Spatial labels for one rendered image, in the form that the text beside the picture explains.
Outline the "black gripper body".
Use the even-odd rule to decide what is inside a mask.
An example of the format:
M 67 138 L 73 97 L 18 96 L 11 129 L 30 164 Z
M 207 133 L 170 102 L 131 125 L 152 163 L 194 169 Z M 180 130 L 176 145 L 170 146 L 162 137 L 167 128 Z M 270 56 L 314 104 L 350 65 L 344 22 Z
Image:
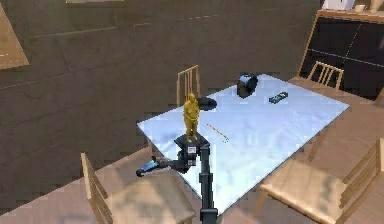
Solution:
M 168 161 L 168 165 L 179 173 L 185 174 L 190 169 L 189 156 L 186 152 L 179 151 L 177 159 Z

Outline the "light wooden chair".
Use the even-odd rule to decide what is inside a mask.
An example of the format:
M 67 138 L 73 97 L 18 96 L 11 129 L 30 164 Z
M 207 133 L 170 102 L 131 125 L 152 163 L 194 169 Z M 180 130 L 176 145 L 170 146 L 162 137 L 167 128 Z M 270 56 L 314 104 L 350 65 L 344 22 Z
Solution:
M 201 84 L 199 66 L 194 65 L 177 74 L 176 81 L 176 105 L 180 106 L 190 93 L 201 96 Z
M 384 175 L 384 138 L 343 179 L 298 160 L 287 160 L 264 179 L 256 216 L 270 196 L 319 224 L 345 224 Z
M 318 67 L 321 67 L 319 77 L 316 80 L 313 80 L 313 76 Z M 340 94 L 340 85 L 343 75 L 343 69 L 316 61 L 307 78 L 297 75 L 290 79 L 289 83 L 298 84 L 300 87 L 309 87 L 310 89 L 317 90 L 320 93 L 328 93 L 329 95 L 336 97 Z M 336 83 L 334 87 L 330 87 L 329 82 L 333 76 L 336 78 Z
M 168 171 L 108 194 L 87 157 L 81 153 L 87 200 L 98 224 L 192 224 L 196 212 Z

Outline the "gold statue on black base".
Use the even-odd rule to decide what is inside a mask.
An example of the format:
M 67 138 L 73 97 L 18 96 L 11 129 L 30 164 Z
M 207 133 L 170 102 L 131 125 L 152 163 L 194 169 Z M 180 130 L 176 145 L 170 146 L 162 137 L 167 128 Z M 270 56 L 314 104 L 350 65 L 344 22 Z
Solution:
M 178 137 L 175 143 L 184 151 L 201 145 L 207 145 L 208 141 L 197 132 L 200 116 L 199 100 L 193 93 L 189 93 L 183 106 L 183 119 L 185 124 L 185 134 Z

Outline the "black oval object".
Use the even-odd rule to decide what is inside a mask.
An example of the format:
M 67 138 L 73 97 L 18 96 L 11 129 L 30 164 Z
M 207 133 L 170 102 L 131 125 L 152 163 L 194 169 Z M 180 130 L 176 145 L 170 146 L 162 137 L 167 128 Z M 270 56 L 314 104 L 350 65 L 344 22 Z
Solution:
M 217 107 L 216 100 L 209 97 L 201 97 L 197 101 L 199 108 L 203 111 L 213 110 Z

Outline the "white rectangular table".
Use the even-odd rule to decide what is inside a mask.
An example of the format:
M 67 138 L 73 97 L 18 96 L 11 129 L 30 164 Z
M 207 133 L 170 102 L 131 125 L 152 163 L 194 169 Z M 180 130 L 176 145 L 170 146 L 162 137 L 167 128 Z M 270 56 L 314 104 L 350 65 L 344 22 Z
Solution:
M 288 97 L 277 104 L 269 98 Z M 341 115 L 349 105 L 262 74 L 254 93 L 241 98 L 235 86 L 207 96 L 213 110 L 200 109 L 198 133 L 210 143 L 214 206 L 227 210 L 299 148 Z M 210 129 L 224 133 L 229 142 Z

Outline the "black and blue cylinder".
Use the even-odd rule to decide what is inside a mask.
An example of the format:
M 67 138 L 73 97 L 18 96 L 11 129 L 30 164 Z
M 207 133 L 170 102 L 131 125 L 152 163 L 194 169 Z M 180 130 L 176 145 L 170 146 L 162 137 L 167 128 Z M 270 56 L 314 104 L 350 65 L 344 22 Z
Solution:
M 237 81 L 237 95 L 241 98 L 251 96 L 257 86 L 258 77 L 253 73 L 243 72 Z

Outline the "dark blue remote control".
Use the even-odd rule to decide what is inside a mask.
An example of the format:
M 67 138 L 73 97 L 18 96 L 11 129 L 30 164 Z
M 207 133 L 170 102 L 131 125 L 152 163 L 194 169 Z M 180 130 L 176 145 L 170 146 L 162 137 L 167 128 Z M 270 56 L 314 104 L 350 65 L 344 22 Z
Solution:
M 277 94 L 276 96 L 270 97 L 269 98 L 269 102 L 272 103 L 272 104 L 277 104 L 281 100 L 283 100 L 283 99 L 285 99 L 287 97 L 288 97 L 288 93 L 287 92 L 281 92 L 281 93 Z

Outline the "tan wooden panel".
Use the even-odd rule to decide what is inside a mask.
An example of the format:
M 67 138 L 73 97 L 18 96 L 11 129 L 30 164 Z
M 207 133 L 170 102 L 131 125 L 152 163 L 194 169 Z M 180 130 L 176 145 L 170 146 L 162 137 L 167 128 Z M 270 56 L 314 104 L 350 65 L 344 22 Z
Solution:
M 28 64 L 29 61 L 24 54 L 23 48 L 0 4 L 0 70 Z

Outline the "dark cabinet with wooden top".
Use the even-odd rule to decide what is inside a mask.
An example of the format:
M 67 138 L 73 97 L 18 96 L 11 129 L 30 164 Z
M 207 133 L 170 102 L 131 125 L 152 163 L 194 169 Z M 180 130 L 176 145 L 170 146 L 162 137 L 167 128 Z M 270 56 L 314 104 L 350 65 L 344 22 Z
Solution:
M 384 11 L 318 10 L 297 75 L 316 61 L 344 71 L 340 89 L 375 100 L 384 88 Z

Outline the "white box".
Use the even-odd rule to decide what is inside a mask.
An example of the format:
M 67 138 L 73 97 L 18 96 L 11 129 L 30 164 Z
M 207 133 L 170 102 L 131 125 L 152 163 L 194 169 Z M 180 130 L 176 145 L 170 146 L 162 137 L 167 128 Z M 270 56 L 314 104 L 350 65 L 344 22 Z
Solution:
M 324 10 L 346 11 L 353 8 L 355 0 L 324 0 Z

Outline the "pale vase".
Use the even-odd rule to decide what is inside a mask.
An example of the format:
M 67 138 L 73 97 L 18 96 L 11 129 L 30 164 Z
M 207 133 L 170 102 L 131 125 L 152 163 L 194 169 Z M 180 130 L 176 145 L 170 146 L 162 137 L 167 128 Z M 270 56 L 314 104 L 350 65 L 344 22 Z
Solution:
M 384 3 L 384 0 L 370 0 L 370 1 L 371 1 L 371 4 L 370 4 L 371 13 L 376 13 L 381 7 L 381 5 Z

